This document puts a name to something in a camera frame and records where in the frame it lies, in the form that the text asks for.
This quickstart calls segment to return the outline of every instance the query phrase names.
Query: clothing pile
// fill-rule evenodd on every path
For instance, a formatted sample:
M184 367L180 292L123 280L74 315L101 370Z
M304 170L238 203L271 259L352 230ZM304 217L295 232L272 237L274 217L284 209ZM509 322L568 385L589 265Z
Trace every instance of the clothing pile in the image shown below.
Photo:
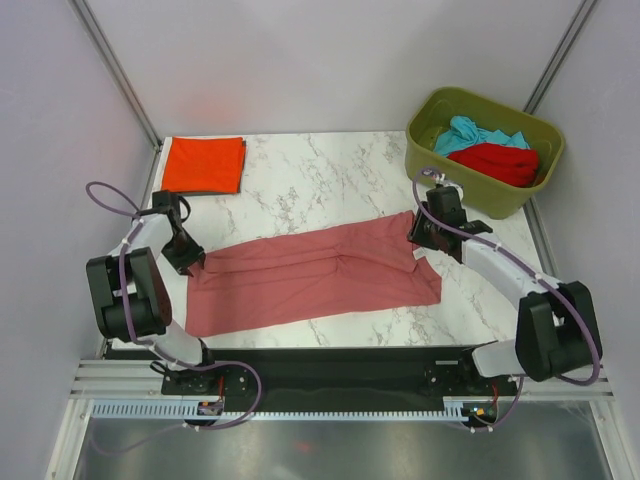
M539 165L522 132L492 132L463 116L451 119L451 130L438 137L434 152L514 187L532 186Z

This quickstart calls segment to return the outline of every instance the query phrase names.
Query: olive green bin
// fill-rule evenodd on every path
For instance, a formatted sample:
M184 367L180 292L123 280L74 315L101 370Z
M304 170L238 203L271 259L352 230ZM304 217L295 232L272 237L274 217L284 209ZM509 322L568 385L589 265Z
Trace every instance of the olive green bin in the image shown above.
M480 128L502 130L507 135L521 131L540 159L533 186L514 187L434 153L436 139L450 129L449 122L455 115L465 115ZM445 87L434 91L409 122L405 168L407 175L414 178L421 168L436 167L448 179L462 185L465 205L502 219L544 188L563 149L564 137L553 125L468 90ZM427 177L421 183L433 185Z

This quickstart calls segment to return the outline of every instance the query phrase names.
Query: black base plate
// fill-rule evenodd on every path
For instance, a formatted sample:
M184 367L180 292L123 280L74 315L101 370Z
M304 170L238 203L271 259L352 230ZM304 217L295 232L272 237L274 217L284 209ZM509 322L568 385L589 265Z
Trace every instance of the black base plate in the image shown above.
M443 397L515 394L508 377L471 379L459 361L469 347L216 350L217 361L242 361L262 380L260 412L439 411ZM224 376L227 411L245 411L257 394L240 367L165 381L164 395L217 395Z

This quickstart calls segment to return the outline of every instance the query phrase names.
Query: red cloth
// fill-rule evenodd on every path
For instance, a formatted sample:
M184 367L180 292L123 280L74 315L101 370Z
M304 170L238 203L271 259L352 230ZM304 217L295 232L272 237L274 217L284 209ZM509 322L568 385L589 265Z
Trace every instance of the red cloth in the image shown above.
M455 162L514 187L530 187L536 179L538 152L494 143L479 143L449 154Z
M186 331L207 337L438 303L441 278L413 257L412 223L413 212L405 212L208 253L188 281Z

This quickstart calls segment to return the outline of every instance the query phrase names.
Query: wire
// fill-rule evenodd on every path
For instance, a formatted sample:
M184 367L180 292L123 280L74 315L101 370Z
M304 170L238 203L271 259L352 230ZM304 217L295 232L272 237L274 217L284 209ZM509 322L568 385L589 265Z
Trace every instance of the wire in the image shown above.
M500 396L498 394L498 386L495 382L491 383L491 388L493 389L493 401L491 402L491 405L489 405L489 408L493 408L498 404L498 397Z
M128 447L121 448L120 450L105 450L104 448L102 448L100 445L96 443L96 439L95 439L95 436L93 435L93 432L91 432L90 434L89 441L91 442L91 446L93 447L93 449L96 452L98 452L100 455L103 455L105 457L119 457L120 455L129 453L131 450L134 450L139 446L144 445L147 442L150 442L151 440L155 440L157 437L164 435L165 433L172 432L173 430L178 430L179 428L182 428L184 425L185 425L184 423L170 425L161 430L158 430L155 433L152 433L148 437L143 438L142 440L136 443L129 445Z
M442 228L443 230L447 230L448 232L455 233L456 235L461 236L463 238L474 240L474 241L476 241L478 243L486 245L489 248L492 248L492 249L496 250L497 252L501 253L502 255L504 255L505 257L507 257L510 261L512 261L514 264L516 264L523 272L525 272L527 275L529 275L531 278L533 278L539 285L541 285L551 295L553 295L560 303L562 303L562 305L567 309L569 314L571 314L571 316L576 321L576 324L578 325L578 328L580 329L580 332L582 333L582 337L584 338L585 342L587 343L587 345L589 347L589 352L591 353L591 361L592 361L592 365L593 365L593 370L591 371L591 376L589 378L587 378L587 379L574 379L574 378L567 377L565 375L558 375L558 378L561 379L561 380L564 380L567 383L571 383L573 385L581 385L581 386L588 386L588 385L591 385L591 384L595 383L596 381L598 381L598 377L600 376L600 356L598 354L598 348L596 347L595 341L593 340L593 336L591 335L591 332L589 331L589 328L587 327L587 324L582 319L582 316L575 309L575 307L573 305L571 305L571 302L569 302L569 300L567 300L567 298L565 298L565 296L562 295L560 292L558 292L555 288L553 288L551 285L549 285L548 282L546 282L544 279L540 278L540 275L538 274L538 272L536 272L534 269L529 267L529 265L527 265L524 261L520 260L520 258L518 258L517 255L511 253L506 248L504 248L501 245L498 245L498 244L496 244L496 243L494 243L494 242L492 242L490 240L487 240L486 238L483 238L483 237L480 237L480 236L477 236L477 235L472 235L472 234L467 233L467 232L465 232L463 230L460 230L458 228L455 228L455 227L452 227L450 225L447 225L446 223L441 222L436 217L434 217L429 212L429 210L427 210L425 208L425 206L422 204L422 202L420 201L420 196L418 195L418 182L419 182L420 178L423 175L434 177L436 179L441 179L442 178L442 174L440 174L438 172L438 170L436 168L434 168L434 167L425 167L425 168L421 169L416 174L416 176L413 178L413 184L412 184L412 187L413 187L413 198L415 199L416 203L418 204L418 208L420 209L420 211L432 223L434 223L438 227Z
M460 429L460 430L471 430L471 433L475 433L475 432L492 432L496 427L499 427L500 425L502 425L513 413L515 406L518 404L518 401L520 400L520 396L522 395L522 388L524 387L524 377L520 376L520 379L518 381L518 389L516 390L516 396L513 397L513 401L511 402L511 404L509 405L509 408L507 408L507 411L504 412L504 415L501 418L496 419L496 421L494 423L492 423L491 425L487 425L486 427L475 427L473 429L470 429L468 427L466 427L465 425L458 425L456 423L453 424L449 424L449 426Z
M113 192L115 192L116 194L118 194L119 196L121 196L127 203L129 203L129 205L131 205L134 209L135 212L127 212L124 210L119 210L117 208L113 208L103 202L101 202L100 200L98 200L98 198L93 194L93 192L91 191L92 187L94 186L101 186L101 187L105 187L108 188L109 190L112 190ZM236 425L240 425L241 423L244 423L249 416L251 416L255 410L258 408L258 405L260 404L260 400L262 399L262 381L260 379L260 376L258 375L258 372L249 364L244 363L244 362L238 362L238 361L226 361L226 362L216 362L212 365L193 365L190 363L186 363L183 362L177 358L173 358L171 355L169 355L167 352L164 352L161 348L157 347L155 345L154 342L150 341L150 340L139 340L138 336L136 334L135 331L135 327L133 325L133 316L131 315L131 305L129 303L129 296L126 294L127 292L127 277L126 277L126 269L125 269L125 258L126 258L126 253L128 250L129 245L131 244L131 242L135 239L135 237L138 235L138 233L140 232L140 230L142 229L143 225L144 225L144 219L140 218L140 210L138 209L138 207L136 206L136 204L133 202L133 200L131 200L131 198L129 198L125 193L123 193L122 191L118 190L116 187L114 187L113 185L109 185L108 183L104 183L104 182L98 182L98 181L94 181L94 182L89 182L86 187L85 187L85 191L87 192L87 195L89 196L89 198L91 198L91 200L93 200L97 205L99 205L100 207L104 208L105 210L108 210L112 213L116 213L118 215L124 215L133 219L138 220L138 223L136 224L136 226L131 230L131 232L122 240L122 248L120 249L120 253L118 255L118 275L119 275L119 280L120 280L120 290L122 291L122 305L124 308L124 316L125 316L125 320L126 320L126 324L127 324L127 332L129 333L129 338L131 340L132 343L136 344L136 345L142 345L147 347L149 350L151 350L155 355L157 355L158 357L160 357L162 360L165 360L167 362L169 362L170 364L175 364L178 365L182 368L187 368L196 372L206 372L206 371L210 371L210 370L215 370L218 368L223 368L223 367L229 367L229 366L236 366L236 367L241 367L245 370L247 370L249 373L251 373L251 375L253 375L253 377L256 379L256 384L257 384L257 393L256 393L256 398L253 402L253 404L251 405L251 407L249 407L249 409L243 413L242 415L240 415L238 418L235 418L229 422L226 423L222 423L222 424L216 424L216 425L211 425L211 426L200 426L200 427L192 427L195 428L197 430L222 430L222 429L227 429L227 428L231 428L234 427ZM107 452L106 450L100 449L93 437L91 439L91 444L93 445L93 447L96 449L96 451L98 451L98 453L101 453L103 455L107 455L109 456L109 454L113 454L113 455L121 455L124 453L127 453L131 450L133 450L134 448L146 443L147 441L155 438L157 435L163 434L165 432L171 431L177 427L180 427L181 425L174 425L171 428L167 427L163 430L160 430L157 434L154 434L150 437L148 437L147 439L144 439L140 442L135 443L134 445L127 447L125 449L122 450L118 450L116 452Z
M126 210L120 210L118 208L111 207L111 206L107 205L106 203L103 203L102 201L98 200L98 197L96 197L93 194L93 192L91 191L91 189L93 187L95 187L96 185L99 186L99 187L108 188L112 192L117 193L122 199L124 199L129 205L131 205L133 207L135 212L127 212ZM112 213L117 213L118 215L123 215L125 217L130 217L130 218L138 218L140 216L139 215L140 209L135 204L135 202L133 200L131 200L131 198L129 198L125 193L123 193L121 190L118 190L113 185L110 185L110 184L105 183L105 182L93 181L93 182L87 183L85 185L85 187L84 187L84 190L85 190L85 192L87 192L87 195L89 196L89 198L91 200L93 200L96 204L100 205L105 210L108 210L108 211L110 211Z
M493 422L487 422L486 420L483 420L482 418L480 418L480 415L474 415L475 419L478 420L480 423L484 423L485 425L488 425L490 427L495 426L496 422L498 421L498 419L500 418L500 407L499 407L499 403L496 403L495 408L496 408L496 419Z

